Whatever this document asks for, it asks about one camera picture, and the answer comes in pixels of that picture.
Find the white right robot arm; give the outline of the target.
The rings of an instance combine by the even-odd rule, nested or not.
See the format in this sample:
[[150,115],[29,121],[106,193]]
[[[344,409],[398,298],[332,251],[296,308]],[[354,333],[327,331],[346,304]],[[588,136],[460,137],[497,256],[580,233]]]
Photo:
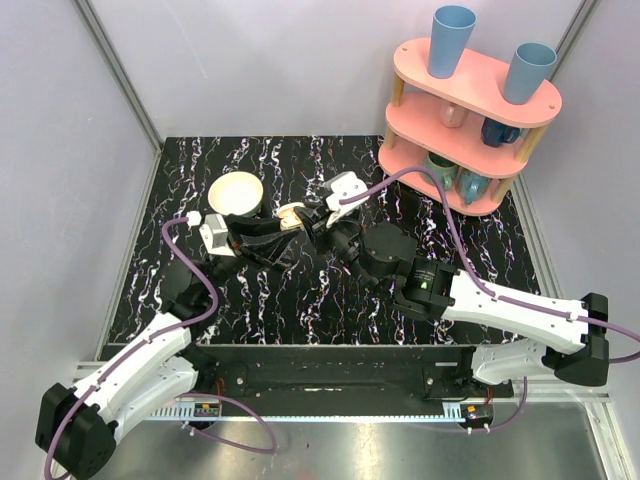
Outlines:
[[475,323],[519,335],[517,341],[475,346],[462,354],[453,375],[463,395],[543,374],[579,386],[606,384],[607,297],[589,293],[563,300],[484,283],[463,269],[418,255],[416,240],[389,222],[364,229],[356,213],[335,220],[321,206],[293,211],[318,252],[331,252],[371,290],[391,293],[393,309],[404,316]]

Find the white earbud case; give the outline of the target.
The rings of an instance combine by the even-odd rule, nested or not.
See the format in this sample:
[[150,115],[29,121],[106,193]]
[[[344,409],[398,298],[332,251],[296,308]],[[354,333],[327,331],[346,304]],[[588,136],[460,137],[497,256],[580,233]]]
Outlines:
[[296,214],[296,208],[304,207],[305,204],[302,202],[292,202],[279,207],[276,216],[279,219],[280,230],[303,230],[303,221]]

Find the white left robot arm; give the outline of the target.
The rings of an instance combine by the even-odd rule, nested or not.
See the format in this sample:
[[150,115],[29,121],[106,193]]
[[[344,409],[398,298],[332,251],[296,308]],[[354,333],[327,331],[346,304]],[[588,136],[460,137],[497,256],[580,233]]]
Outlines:
[[231,371],[197,342],[216,315],[216,282],[247,264],[276,269],[298,235],[281,218],[201,215],[191,211],[161,229],[173,253],[162,283],[162,310],[111,360],[70,387],[51,386],[41,399],[35,443],[45,452],[44,476],[53,465],[63,478],[90,479],[139,423],[181,397],[194,399],[179,419],[201,433],[224,403],[245,413]]

